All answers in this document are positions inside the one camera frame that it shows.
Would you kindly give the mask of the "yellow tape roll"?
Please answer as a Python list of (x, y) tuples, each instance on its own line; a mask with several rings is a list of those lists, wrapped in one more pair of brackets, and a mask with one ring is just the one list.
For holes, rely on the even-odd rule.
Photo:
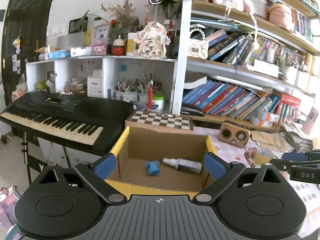
[(263, 163), (269, 163), (271, 159), (276, 156), (268, 149), (263, 147), (258, 147), (252, 155), (253, 163), (256, 167), (263, 165)]

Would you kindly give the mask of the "white spray bottle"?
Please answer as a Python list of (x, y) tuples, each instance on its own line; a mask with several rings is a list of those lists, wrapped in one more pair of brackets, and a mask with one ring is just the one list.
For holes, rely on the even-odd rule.
[(202, 163), (186, 160), (186, 159), (172, 159), (172, 158), (163, 158), (163, 164), (169, 165), (176, 168), (176, 170), (190, 172), (195, 174), (200, 174), (202, 171)]

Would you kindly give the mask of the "blue wrapper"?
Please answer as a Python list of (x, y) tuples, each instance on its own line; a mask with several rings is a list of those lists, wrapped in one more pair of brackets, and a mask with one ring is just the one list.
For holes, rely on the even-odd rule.
[(160, 174), (159, 161), (148, 161), (145, 167), (149, 176), (158, 176)]

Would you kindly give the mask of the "stack of papers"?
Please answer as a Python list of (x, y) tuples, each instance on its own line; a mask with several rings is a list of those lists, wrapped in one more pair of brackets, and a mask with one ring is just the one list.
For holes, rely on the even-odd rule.
[(286, 141), (299, 152), (319, 150), (319, 135), (312, 131), (309, 135), (302, 128), (303, 125), (295, 122), (281, 122)]

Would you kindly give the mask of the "pink checkered tablecloth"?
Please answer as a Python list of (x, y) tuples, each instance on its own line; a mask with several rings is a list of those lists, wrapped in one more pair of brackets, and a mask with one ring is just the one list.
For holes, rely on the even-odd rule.
[[(216, 154), (224, 161), (239, 161), (247, 167), (260, 167), (263, 163), (268, 162), (272, 158), (280, 159), (283, 155), (275, 150), (268, 150), (258, 146), (258, 144), (249, 140), (246, 147), (239, 148), (219, 140), (219, 130), (195, 127), (195, 134), (208, 135), (211, 137), (215, 147)], [(289, 174), (281, 173), (290, 185), (295, 189), (304, 204), (306, 205), (307, 214), (319, 213), (319, 185), (311, 183), (303, 183), (289, 179)]]

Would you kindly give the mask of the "brown retro radio speaker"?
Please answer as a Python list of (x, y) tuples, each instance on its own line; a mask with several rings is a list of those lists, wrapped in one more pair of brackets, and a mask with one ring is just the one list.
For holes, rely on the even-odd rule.
[(224, 121), (219, 129), (219, 140), (238, 148), (245, 148), (251, 136), (250, 130), (231, 121)]

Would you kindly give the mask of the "black electronic keyboard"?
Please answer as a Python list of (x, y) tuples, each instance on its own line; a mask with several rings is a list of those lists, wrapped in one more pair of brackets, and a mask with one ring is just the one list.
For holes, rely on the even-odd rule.
[(29, 92), (1, 113), (1, 121), (38, 138), (82, 152), (109, 153), (133, 104), (120, 100)]

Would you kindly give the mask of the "yellow cardboard box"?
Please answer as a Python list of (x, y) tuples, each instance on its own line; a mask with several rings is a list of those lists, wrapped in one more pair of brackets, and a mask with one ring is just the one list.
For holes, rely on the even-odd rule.
[[(111, 152), (116, 157), (116, 168), (105, 181), (126, 197), (132, 194), (193, 197), (214, 181), (206, 170), (194, 174), (162, 163), (163, 158), (202, 163), (207, 152), (215, 152), (207, 135), (164, 133), (128, 126)], [(159, 161), (158, 176), (148, 175), (145, 167), (148, 161)]]

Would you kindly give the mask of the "checkered chess board box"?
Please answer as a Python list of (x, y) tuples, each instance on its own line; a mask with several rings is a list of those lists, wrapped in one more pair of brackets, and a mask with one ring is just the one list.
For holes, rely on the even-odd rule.
[(126, 126), (150, 129), (164, 133), (193, 134), (193, 122), (188, 117), (135, 111), (125, 121)]

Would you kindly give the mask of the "row of leaning books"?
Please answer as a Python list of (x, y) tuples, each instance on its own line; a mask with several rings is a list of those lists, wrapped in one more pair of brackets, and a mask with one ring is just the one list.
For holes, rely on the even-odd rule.
[(182, 114), (219, 116), (249, 121), (254, 126), (272, 127), (300, 116), (300, 99), (272, 89), (252, 88), (206, 77), (184, 84)]

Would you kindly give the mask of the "white green lidded jar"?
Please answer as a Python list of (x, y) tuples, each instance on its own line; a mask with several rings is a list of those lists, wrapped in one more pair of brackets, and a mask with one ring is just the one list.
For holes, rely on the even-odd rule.
[(164, 96), (161, 93), (153, 93), (151, 110), (157, 113), (163, 112)]

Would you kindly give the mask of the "red bottle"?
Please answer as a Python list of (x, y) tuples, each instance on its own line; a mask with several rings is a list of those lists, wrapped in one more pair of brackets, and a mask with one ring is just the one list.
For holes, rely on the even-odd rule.
[(152, 108), (152, 99), (153, 99), (153, 75), (150, 73), (150, 81), (149, 81), (149, 90), (148, 90), (148, 101), (147, 101), (147, 108)]

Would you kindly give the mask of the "white bookshelf unit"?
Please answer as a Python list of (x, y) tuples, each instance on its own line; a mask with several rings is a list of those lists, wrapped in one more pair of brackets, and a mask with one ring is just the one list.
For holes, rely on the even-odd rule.
[(28, 91), (35, 91), (38, 83), (47, 77), (48, 71), (57, 74), (55, 91), (62, 92), (74, 77), (83, 76), (85, 70), (80, 64), (87, 65), (93, 60), (102, 64), (102, 91), (103, 98), (109, 97), (109, 90), (118, 81), (145, 81), (149, 74), (163, 85), (163, 94), (167, 100), (165, 109), (172, 114), (180, 114), (183, 96), (185, 72), (202, 72), (214, 79), (229, 81), (255, 90), (273, 87), (278, 90), (295, 94), (304, 93), (312, 96), (306, 90), (291, 85), (285, 81), (254, 72), (243, 67), (234, 67), (228, 64), (188, 57), (188, 30), (191, 17), (221, 20), (224, 18), (225, 7), (213, 3), (185, 0), (182, 3), (182, 26), (180, 35), (180, 52), (176, 59), (142, 59), (136, 56), (81, 56), (64, 59), (29, 62), (25, 65)]

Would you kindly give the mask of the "white quilted handbag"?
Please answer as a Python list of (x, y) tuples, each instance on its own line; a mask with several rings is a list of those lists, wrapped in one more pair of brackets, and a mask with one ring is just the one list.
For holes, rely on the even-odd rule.
[[(193, 32), (199, 32), (202, 36), (201, 40), (191, 38)], [(206, 40), (204, 32), (199, 28), (194, 28), (189, 31), (189, 48), (188, 56), (200, 59), (207, 59), (208, 57), (209, 42)]]

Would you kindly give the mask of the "pink figure ornament plaque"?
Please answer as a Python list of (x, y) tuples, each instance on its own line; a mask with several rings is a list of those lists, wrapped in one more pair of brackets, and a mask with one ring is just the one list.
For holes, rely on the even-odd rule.
[(136, 32), (135, 55), (143, 59), (166, 59), (167, 48), (171, 40), (166, 28), (157, 21), (148, 22), (142, 31)]

